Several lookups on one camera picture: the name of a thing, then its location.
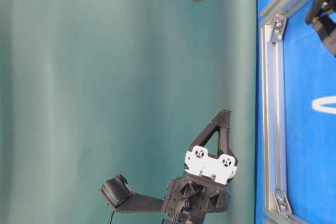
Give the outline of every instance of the aluminum extrusion frame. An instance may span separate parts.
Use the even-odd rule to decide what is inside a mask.
[[[277,19],[289,19],[308,1],[310,0],[271,0],[260,13],[263,18],[260,23],[260,50],[264,212],[269,216],[269,219],[264,220],[265,224],[307,223],[294,214],[281,214],[274,198],[275,191],[287,193],[287,158],[283,43],[282,38],[276,41],[271,38]]]

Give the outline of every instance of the screw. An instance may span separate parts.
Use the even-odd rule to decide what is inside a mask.
[[[283,202],[284,201],[284,198],[282,198],[281,196],[278,196],[277,199],[278,199],[279,202]]]
[[[280,34],[280,30],[279,29],[274,29],[273,34],[274,35],[279,35]]]
[[[280,21],[275,23],[275,27],[276,28],[281,28],[282,27],[282,23]]]
[[[324,9],[324,8],[326,8],[327,5],[328,5],[328,2],[323,2],[322,5],[321,5],[321,8]]]
[[[281,210],[281,211],[285,211],[285,210],[286,210],[286,206],[284,206],[284,205],[280,205],[280,210]]]

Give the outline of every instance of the white ring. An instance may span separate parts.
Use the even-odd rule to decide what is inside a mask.
[[[325,106],[327,104],[336,104],[336,97],[322,97],[312,102],[313,110],[324,113],[336,114],[336,108]]]

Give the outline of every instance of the black cable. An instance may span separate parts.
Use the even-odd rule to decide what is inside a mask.
[[[114,210],[112,210],[112,213],[111,213],[111,216],[110,216],[110,220],[109,220],[109,224],[112,223],[112,218],[113,218],[113,215],[114,215]]]

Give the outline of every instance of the green backdrop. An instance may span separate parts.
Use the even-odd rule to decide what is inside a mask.
[[[0,7],[0,223],[106,223],[97,189],[115,173],[162,198],[220,108],[239,168],[229,211],[206,223],[253,223],[256,0]]]

